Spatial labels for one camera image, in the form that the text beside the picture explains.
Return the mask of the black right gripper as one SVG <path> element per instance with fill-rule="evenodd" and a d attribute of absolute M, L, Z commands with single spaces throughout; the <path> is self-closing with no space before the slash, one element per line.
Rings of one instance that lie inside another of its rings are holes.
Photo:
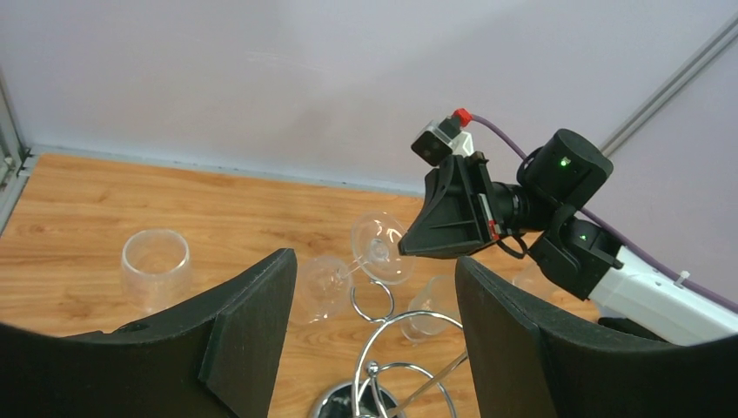
<path fill-rule="evenodd" d="M 399 241 L 401 255 L 456 259 L 506 236 L 501 188 L 490 179 L 488 162 L 480 151 L 470 157 L 452 154 L 432 170 L 430 199 Z"/>

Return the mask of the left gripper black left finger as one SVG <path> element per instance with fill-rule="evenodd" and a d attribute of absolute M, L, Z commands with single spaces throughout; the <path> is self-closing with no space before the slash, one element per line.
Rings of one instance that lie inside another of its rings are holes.
<path fill-rule="evenodd" d="M 291 248 L 121 326 L 66 337 L 1 326 L 4 417 L 265 417 L 296 282 Z"/>

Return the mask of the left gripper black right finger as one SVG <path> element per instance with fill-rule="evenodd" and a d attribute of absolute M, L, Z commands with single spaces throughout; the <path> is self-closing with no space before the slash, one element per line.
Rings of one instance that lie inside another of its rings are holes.
<path fill-rule="evenodd" d="M 483 417 L 734 417 L 737 339 L 693 346 L 583 320 L 478 261 L 455 266 Z"/>

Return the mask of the clear wine glass front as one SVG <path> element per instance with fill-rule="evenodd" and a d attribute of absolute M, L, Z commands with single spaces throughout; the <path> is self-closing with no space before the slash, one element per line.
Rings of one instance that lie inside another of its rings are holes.
<path fill-rule="evenodd" d="M 454 278 L 450 275 L 432 277 L 426 286 L 410 301 L 408 311 L 427 311 L 444 314 L 460 321 Z M 415 315 L 401 322 L 403 335 L 413 344 L 441 334 L 451 324 L 429 315 Z"/>

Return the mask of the clear wine glass back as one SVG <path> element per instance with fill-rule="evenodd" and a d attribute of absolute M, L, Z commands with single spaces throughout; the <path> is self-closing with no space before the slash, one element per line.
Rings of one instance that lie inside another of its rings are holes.
<path fill-rule="evenodd" d="M 323 255 L 298 264 L 290 322 L 304 325 L 340 314 L 352 304 L 356 273 L 385 287 L 407 281 L 415 261 L 399 251 L 405 234 L 403 225 L 387 212 L 359 216 L 350 234 L 352 260 Z"/>

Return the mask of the chrome wine glass rack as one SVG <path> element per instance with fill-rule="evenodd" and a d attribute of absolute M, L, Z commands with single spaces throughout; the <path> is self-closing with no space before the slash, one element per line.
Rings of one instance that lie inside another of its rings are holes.
<path fill-rule="evenodd" d="M 389 312 L 372 317 L 359 306 L 357 291 L 352 290 L 352 308 L 374 329 L 359 350 L 358 359 L 347 380 L 326 389 L 313 403 L 310 417 L 407 417 L 413 404 L 427 394 L 437 394 L 445 406 L 448 417 L 458 417 L 460 412 L 454 402 L 453 394 L 446 383 L 449 375 L 465 365 L 468 360 L 466 350 L 453 357 L 442 355 L 447 361 L 444 366 L 428 367 L 420 359 L 413 359 L 409 352 L 400 357 L 375 358 L 375 347 L 387 334 L 396 331 L 406 341 L 405 349 L 418 348 L 446 331 L 459 333 L 460 321 L 441 313 L 427 311 L 404 311 L 396 309 L 395 298 L 390 287 L 378 283 L 390 302 Z M 429 315 L 448 321 L 451 326 L 441 334 L 418 344 L 411 343 L 401 331 L 401 322 L 415 315 Z"/>

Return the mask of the patterned clear wine glass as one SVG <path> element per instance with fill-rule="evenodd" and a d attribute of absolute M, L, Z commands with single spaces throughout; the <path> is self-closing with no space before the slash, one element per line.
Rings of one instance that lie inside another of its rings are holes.
<path fill-rule="evenodd" d="M 534 262 L 531 262 L 521 272 L 515 275 L 512 279 L 512 284 L 541 300 L 549 300 L 558 289 Z"/>

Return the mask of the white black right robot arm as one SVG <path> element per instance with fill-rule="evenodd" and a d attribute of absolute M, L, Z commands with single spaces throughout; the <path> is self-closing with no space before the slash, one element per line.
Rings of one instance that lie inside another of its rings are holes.
<path fill-rule="evenodd" d="M 431 171 L 401 254 L 457 259 L 533 232 L 537 239 L 515 257 L 532 259 L 549 281 L 602 313 L 682 346 L 736 335 L 733 310 L 669 279 L 592 217 L 578 218 L 613 170 L 580 134 L 556 131 L 524 159 L 513 184 L 490 179 L 483 153 L 456 153 L 451 143 L 432 127 L 413 142 Z"/>

